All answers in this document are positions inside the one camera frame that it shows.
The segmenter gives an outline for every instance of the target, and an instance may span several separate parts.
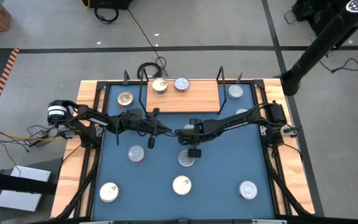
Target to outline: silver can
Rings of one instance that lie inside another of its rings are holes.
[[[182,165],[184,167],[191,167],[194,164],[196,159],[190,158],[188,155],[188,149],[185,149],[179,153],[178,160],[179,160],[180,165]]]
[[[242,90],[241,86],[239,85],[231,85],[229,87],[229,97],[232,98],[233,100],[236,100],[240,97],[242,97],[242,95],[244,94],[244,91]]]
[[[100,199],[104,202],[112,202],[118,197],[118,193],[119,189],[115,183],[105,183],[100,188]]]
[[[144,159],[144,149],[142,146],[134,146],[129,149],[128,157],[132,162],[142,162]]]
[[[187,91],[190,87],[190,82],[185,77],[175,79],[175,89],[179,92]]]
[[[168,82],[164,78],[156,78],[153,81],[153,91],[157,94],[163,94],[168,89]]]
[[[184,175],[179,175],[173,180],[173,191],[178,195],[186,195],[191,190],[191,181]]]
[[[131,92],[124,91],[118,95],[118,103],[124,107],[130,107],[134,104],[134,95]]]
[[[258,189],[256,187],[256,185],[251,182],[251,181],[243,181],[241,182],[241,184],[239,185],[239,194],[241,195],[241,197],[247,199],[247,200],[252,200],[256,197],[258,193]]]

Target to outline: tin can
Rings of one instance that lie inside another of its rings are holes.
[[[179,175],[173,180],[173,191],[178,195],[186,195],[191,190],[191,181],[184,175]]]
[[[190,87],[190,82],[185,77],[175,79],[175,89],[179,92],[187,91]]]
[[[118,95],[117,101],[121,106],[130,107],[134,104],[134,95],[128,91],[122,92]]]
[[[241,113],[244,113],[244,112],[247,112],[248,110],[247,109],[238,109],[236,111],[236,114],[241,114]]]
[[[258,189],[256,187],[256,185],[251,182],[251,181],[243,181],[241,182],[241,184],[239,185],[239,194],[241,195],[241,197],[247,199],[247,200],[252,200],[256,197],[258,192]]]
[[[141,162],[144,159],[144,149],[142,146],[134,146],[129,149],[128,157],[132,162]]]
[[[153,81],[152,86],[154,92],[156,92],[157,94],[163,94],[168,89],[168,82],[164,78],[156,78]]]
[[[118,186],[113,182],[105,183],[100,188],[100,199],[104,202],[112,202],[118,197]]]
[[[242,90],[241,86],[239,86],[239,85],[231,85],[229,87],[228,93],[229,93],[230,98],[232,98],[233,100],[236,100],[244,94],[244,91]]]
[[[184,167],[191,167],[194,164],[195,158],[190,158],[188,156],[188,150],[185,149],[179,153],[178,160],[180,165]]]

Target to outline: gray floor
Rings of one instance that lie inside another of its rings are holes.
[[[268,0],[281,46],[309,45],[305,22],[288,25],[283,14],[295,0]],[[5,0],[11,28],[0,33],[1,47],[22,49],[146,47],[147,41],[128,12],[110,26],[77,0]],[[261,0],[143,0],[131,11],[150,41],[158,46],[272,46]],[[358,31],[351,37],[358,45]],[[283,52],[290,68],[302,52]],[[171,78],[213,78],[223,65],[227,77],[268,78],[279,74],[274,51],[160,52]],[[333,52],[323,62],[336,68],[358,51]],[[0,130],[26,135],[32,124],[46,125],[46,110],[55,99],[75,100],[80,80],[115,79],[154,61],[153,52],[19,54],[0,99]],[[311,162],[327,217],[358,218],[358,72],[330,74],[320,64],[302,81],[295,96]],[[15,144],[9,152],[18,165],[61,158],[65,143],[53,142],[26,153]],[[12,168],[0,146],[0,169]],[[36,221],[45,214],[11,223]]]

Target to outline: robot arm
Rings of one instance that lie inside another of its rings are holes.
[[[73,116],[70,108],[76,112]],[[78,105],[70,100],[55,100],[49,104],[48,122],[50,125],[64,125],[81,138],[82,147],[99,147],[100,134],[96,134],[96,129],[85,126],[81,120],[96,123],[113,134],[120,134],[126,130],[137,131],[138,133],[150,134],[148,147],[154,147],[154,136],[169,133],[172,130],[162,125],[157,120],[159,109],[155,108],[153,113],[142,118],[140,109],[127,110],[123,114],[108,116],[100,113],[87,105]]]

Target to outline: gold can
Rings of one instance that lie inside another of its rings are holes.
[[[191,190],[191,181],[184,175],[179,175],[173,180],[173,191],[178,195],[186,195]]]
[[[131,92],[125,91],[118,95],[118,103],[121,106],[132,106],[134,104],[134,95]]]
[[[163,94],[168,89],[168,82],[164,78],[156,78],[153,81],[152,86],[154,92],[156,92],[157,94]]]

